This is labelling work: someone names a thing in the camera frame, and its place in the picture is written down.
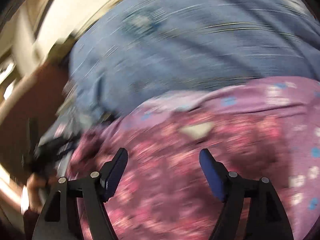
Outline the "person's left hand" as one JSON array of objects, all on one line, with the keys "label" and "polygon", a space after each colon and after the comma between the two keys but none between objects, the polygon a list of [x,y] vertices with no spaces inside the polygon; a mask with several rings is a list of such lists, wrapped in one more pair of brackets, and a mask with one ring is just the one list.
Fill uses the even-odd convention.
[{"label": "person's left hand", "polygon": [[40,214],[43,208],[41,202],[39,191],[44,189],[46,185],[52,186],[56,184],[57,177],[50,176],[49,178],[44,178],[36,173],[33,173],[27,180],[27,192],[29,198],[29,210]]}]

